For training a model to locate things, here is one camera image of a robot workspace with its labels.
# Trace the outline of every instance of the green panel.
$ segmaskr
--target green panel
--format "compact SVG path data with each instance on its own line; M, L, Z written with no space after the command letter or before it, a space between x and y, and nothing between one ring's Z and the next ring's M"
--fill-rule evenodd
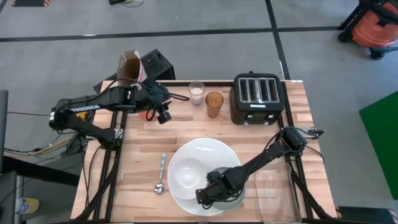
M359 111L386 176L398 199L398 91Z

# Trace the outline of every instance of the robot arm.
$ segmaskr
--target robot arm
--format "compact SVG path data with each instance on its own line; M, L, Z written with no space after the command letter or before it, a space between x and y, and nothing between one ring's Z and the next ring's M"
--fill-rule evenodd
M140 90L137 86L107 87L98 95L59 100L56 107L52 108L49 125L57 131L73 129L78 133L92 136L101 143L103 148L115 150L119 147L118 139L122 137L121 130L99 128L77 118L75 113L100 109L138 113L153 109L159 114L157 117L159 123L164 124L171 120L167 112L170 102L164 103L170 99L170 96L172 94L166 87L156 83L153 78L145 79ZM189 100L184 96L179 97L180 100Z
M242 166L229 168L222 174L210 172L208 186L196 191L197 201L203 208L210 208L214 202L228 202L237 198L248 177L274 159L284 155L296 155L304 150L307 141L294 128L284 128L275 141L255 158Z

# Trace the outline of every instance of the glass of milk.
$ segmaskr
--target glass of milk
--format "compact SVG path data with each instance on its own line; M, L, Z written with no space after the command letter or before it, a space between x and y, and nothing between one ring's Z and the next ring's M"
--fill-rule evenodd
M195 106L201 105L203 102L203 95L205 94L205 84L199 81L194 81L189 84L188 89L191 94L192 104Z

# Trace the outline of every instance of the shop vacuum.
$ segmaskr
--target shop vacuum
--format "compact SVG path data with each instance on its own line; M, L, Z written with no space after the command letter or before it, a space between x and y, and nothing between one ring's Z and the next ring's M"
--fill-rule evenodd
M384 54L398 50L389 47L398 39L398 0L359 0L338 29L344 30L338 36L341 42L353 40L369 47L372 59L382 59Z

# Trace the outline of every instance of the spoon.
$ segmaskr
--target spoon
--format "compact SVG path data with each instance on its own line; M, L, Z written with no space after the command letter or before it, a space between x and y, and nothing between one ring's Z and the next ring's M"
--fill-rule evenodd
M162 177L163 177L163 170L164 170L164 162L166 161L166 152L163 152L162 154L162 168L160 169L160 178L159 178L159 183L155 185L155 193L160 195L163 193L163 188L164 184L162 183Z

